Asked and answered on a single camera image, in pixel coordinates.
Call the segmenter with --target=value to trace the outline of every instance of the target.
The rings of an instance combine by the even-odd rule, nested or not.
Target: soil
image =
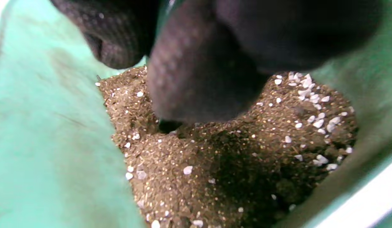
[[[146,72],[130,69],[101,80],[99,88],[149,226],[271,227],[352,152],[354,110],[319,84],[301,100],[304,75],[295,82],[288,72],[274,75],[256,105],[234,121],[184,124],[163,134],[151,110]],[[317,128],[308,120],[321,122],[320,113],[324,123]],[[330,133],[332,119],[339,122]]]

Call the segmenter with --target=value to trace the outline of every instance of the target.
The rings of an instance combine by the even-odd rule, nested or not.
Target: dark gloved finger
[[[216,0],[217,19],[265,72],[305,71],[365,44],[380,0]]]
[[[159,0],[50,0],[82,31],[94,56],[124,69],[149,55]]]
[[[363,46],[381,9],[380,0],[187,0],[152,51],[154,110],[175,121],[230,120],[269,75],[314,69]]]
[[[188,0],[167,20],[151,53],[148,89],[157,116],[228,121],[248,110],[271,75],[260,75],[217,22],[213,1]]]

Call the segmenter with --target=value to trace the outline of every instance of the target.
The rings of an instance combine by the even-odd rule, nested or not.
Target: black glove
[[[131,67],[152,48],[154,111],[183,122],[235,118],[272,74],[314,69],[358,49],[382,15],[380,0],[185,0],[152,47],[158,0],[51,2],[109,67]]]

